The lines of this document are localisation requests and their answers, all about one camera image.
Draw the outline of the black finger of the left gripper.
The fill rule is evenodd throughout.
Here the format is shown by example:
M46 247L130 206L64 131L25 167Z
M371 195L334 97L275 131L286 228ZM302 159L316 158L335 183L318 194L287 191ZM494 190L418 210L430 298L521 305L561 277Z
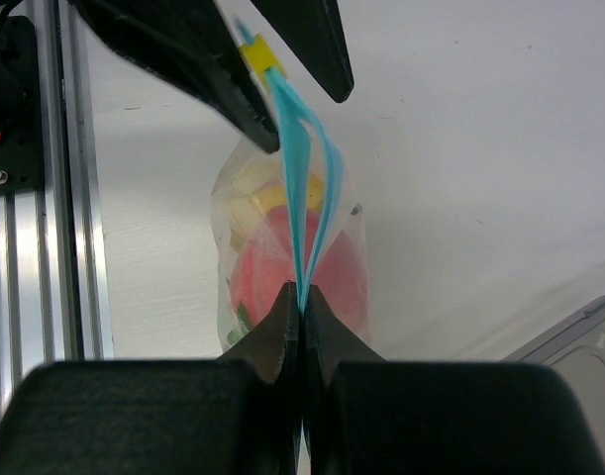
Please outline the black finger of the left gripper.
M252 0L316 82L336 103L354 89L337 0Z
M80 0L112 52L214 109L267 153L277 127L214 1Z

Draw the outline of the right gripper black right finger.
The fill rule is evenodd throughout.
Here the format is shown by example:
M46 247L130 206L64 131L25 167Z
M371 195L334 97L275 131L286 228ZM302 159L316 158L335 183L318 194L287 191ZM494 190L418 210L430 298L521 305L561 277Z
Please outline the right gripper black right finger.
M318 288L303 334L315 474L605 473L573 392L544 365L385 360Z

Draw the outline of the yellow pear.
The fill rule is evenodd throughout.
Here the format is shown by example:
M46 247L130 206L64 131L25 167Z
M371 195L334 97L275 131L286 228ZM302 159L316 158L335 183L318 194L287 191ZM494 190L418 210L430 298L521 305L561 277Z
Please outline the yellow pear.
M239 250L272 208L285 206L287 195L280 164L270 159L250 160L231 183L225 210L231 218L231 244Z

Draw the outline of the clear zip top bag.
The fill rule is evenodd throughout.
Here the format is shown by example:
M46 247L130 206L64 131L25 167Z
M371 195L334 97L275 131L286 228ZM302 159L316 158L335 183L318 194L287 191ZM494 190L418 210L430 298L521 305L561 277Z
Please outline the clear zip top bag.
M306 307L318 287L334 315L364 341L370 339L369 277L363 206L343 154L319 115L289 82L278 57L260 34L237 23L240 53L256 73L272 107L280 149L266 153L242 139L219 171L211 194L211 227L218 251L219 342L244 304L252 330L266 317L281 287L296 285ZM233 248L225 201L231 183L250 160L281 165L287 202L272 208Z

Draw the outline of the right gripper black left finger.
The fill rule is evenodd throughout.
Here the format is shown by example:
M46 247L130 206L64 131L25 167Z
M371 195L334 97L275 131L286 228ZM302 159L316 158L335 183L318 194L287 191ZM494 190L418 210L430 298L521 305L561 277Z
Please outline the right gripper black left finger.
M0 423L0 474L293 474L298 330L285 283L218 358L38 367Z

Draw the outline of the green chayote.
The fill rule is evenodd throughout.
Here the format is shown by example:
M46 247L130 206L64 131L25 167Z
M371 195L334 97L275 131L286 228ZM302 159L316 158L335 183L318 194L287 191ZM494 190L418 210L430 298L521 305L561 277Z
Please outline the green chayote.
M236 345L245 335L253 328L253 323L250 319L250 314L244 304L239 304L235 313L232 328L228 331L225 337L225 349Z

